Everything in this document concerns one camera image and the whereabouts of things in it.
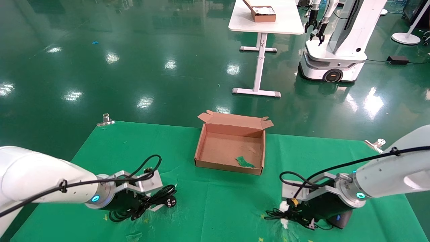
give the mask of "box flap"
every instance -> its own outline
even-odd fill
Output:
[[[249,116],[212,112],[210,110],[207,110],[206,112],[207,113],[200,114],[198,118],[203,120],[203,122],[207,124],[231,125],[231,126],[237,126],[237,127],[254,128],[258,130],[263,130],[273,126],[272,121],[267,120],[268,117],[256,118],[256,117],[249,117]]]
[[[248,8],[252,11],[251,3],[249,0],[243,0],[243,2],[248,6]]]

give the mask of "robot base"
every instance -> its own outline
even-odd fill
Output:
[[[337,56],[328,46],[328,41],[319,45],[318,40],[306,41],[300,60],[300,71],[304,78],[326,82],[355,82],[367,56]]]
[[[327,81],[327,82],[355,82],[357,80],[357,76],[363,67],[364,63],[358,63],[354,67],[348,69],[348,70],[341,70],[340,78],[339,80],[335,81],[328,81],[326,78],[326,74],[330,74],[330,71],[338,70],[337,68],[331,68],[331,69],[316,69],[308,65],[305,53],[302,56],[301,61],[299,62],[299,71],[300,74],[308,79],[313,81]]]

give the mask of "small cardboard box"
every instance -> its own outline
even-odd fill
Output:
[[[251,10],[252,19],[254,22],[275,22],[276,21],[276,13],[273,10],[272,6],[252,6],[249,0],[243,0],[248,8]],[[255,9],[259,8],[270,8],[273,14],[260,14],[255,11]]]
[[[261,175],[264,167],[268,117],[256,118],[207,110],[198,116],[205,122],[194,162],[198,167]],[[252,167],[239,165],[243,157]]]

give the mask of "green mat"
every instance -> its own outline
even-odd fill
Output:
[[[362,141],[268,134],[263,174],[255,176],[195,167],[200,129],[128,122],[105,128],[95,128],[72,162],[95,174],[112,174],[133,171],[149,155],[160,154],[163,183],[178,184],[177,205],[113,223],[106,211],[83,204],[40,204],[12,241],[427,241],[404,195],[367,201],[344,230],[311,231],[295,223],[285,230],[279,221],[262,219],[265,210],[279,207],[281,171],[307,177],[374,155]]]

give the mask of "white paper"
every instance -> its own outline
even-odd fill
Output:
[[[258,14],[275,15],[275,11],[273,11],[271,7],[262,7],[262,8],[253,7],[252,10],[254,10]]]
[[[279,204],[279,210],[281,212],[287,211],[289,207],[290,207],[290,205],[288,205],[286,201],[283,201],[283,202],[281,202],[281,204]],[[281,223],[282,223],[282,226],[284,227],[284,229],[288,229],[288,220],[287,219],[281,218]]]

